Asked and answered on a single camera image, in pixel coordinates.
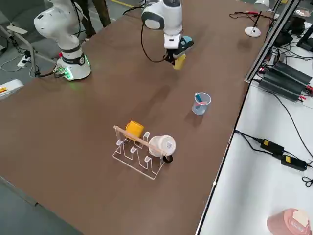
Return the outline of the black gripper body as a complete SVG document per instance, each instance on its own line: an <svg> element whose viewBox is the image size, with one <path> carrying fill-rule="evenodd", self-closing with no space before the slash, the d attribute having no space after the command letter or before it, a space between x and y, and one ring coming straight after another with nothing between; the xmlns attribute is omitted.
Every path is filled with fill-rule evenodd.
<svg viewBox="0 0 313 235"><path fill-rule="evenodd" d="M180 42L178 49L175 50L175 56L183 55L188 49L193 46L193 41Z"/></svg>

